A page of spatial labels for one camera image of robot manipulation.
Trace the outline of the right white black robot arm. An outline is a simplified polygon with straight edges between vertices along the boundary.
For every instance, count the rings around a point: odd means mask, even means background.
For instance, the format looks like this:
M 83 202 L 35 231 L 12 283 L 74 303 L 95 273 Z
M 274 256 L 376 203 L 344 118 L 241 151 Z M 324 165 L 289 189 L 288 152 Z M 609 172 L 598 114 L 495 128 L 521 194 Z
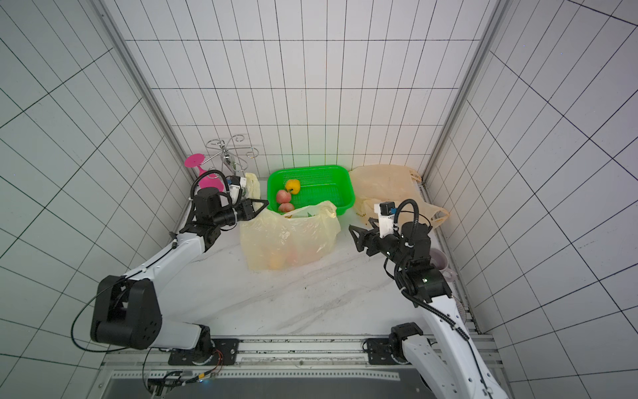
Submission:
M 392 277 L 400 294 L 422 312 L 435 337 L 435 352 L 415 323 L 393 327 L 390 352 L 397 362 L 407 362 L 438 398 L 505 398 L 507 392 L 488 369 L 462 323 L 452 290 L 430 257 L 430 226 L 408 222 L 400 231 L 382 234 L 350 226 L 358 252 L 381 254 L 393 264 Z

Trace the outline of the yellow printed plastic bag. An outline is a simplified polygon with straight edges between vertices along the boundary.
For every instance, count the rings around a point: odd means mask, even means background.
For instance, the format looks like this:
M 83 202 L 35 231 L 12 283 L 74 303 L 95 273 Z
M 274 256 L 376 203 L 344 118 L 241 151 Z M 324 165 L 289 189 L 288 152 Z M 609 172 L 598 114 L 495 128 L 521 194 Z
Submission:
M 337 207 L 326 200 L 282 214 L 268 207 L 239 224 L 249 269 L 282 270 L 319 261 L 334 249 L 342 228 Z

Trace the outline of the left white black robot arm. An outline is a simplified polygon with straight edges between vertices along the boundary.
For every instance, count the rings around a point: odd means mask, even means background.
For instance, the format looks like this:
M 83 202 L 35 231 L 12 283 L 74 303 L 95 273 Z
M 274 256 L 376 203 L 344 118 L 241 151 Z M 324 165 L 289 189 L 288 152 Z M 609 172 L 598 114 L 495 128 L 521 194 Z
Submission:
M 165 319 L 158 293 L 194 259 L 211 249 L 222 232 L 255 219 L 267 209 L 265 199 L 233 196 L 215 188 L 197 191 L 184 227 L 141 266 L 98 285 L 90 336 L 94 342 L 132 349 L 176 351 L 195 365 L 216 355 L 210 329 Z

